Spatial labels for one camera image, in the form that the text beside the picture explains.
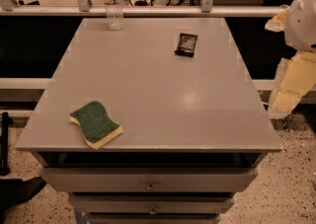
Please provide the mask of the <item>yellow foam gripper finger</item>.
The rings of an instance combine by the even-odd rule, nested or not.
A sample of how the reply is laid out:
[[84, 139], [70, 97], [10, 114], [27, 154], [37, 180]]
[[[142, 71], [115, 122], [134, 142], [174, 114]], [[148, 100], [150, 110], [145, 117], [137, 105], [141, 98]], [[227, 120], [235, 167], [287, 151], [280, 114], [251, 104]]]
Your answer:
[[315, 53], [297, 51], [291, 59], [282, 58], [276, 68], [269, 113], [291, 113], [315, 85]]
[[275, 33], [283, 32], [285, 29], [286, 17], [287, 10], [284, 9], [266, 22], [265, 29]]

